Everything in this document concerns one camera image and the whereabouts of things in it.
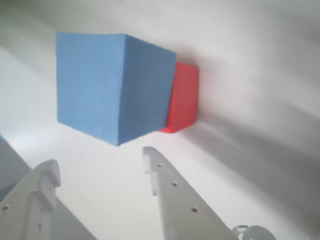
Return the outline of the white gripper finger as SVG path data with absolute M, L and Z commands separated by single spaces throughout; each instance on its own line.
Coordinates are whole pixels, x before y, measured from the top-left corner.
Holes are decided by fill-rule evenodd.
M 142 150 L 166 240 L 234 240 L 235 234 L 155 148 Z
M 2 240 L 48 240 L 61 186 L 58 162 L 47 160 L 30 171 L 0 203 Z

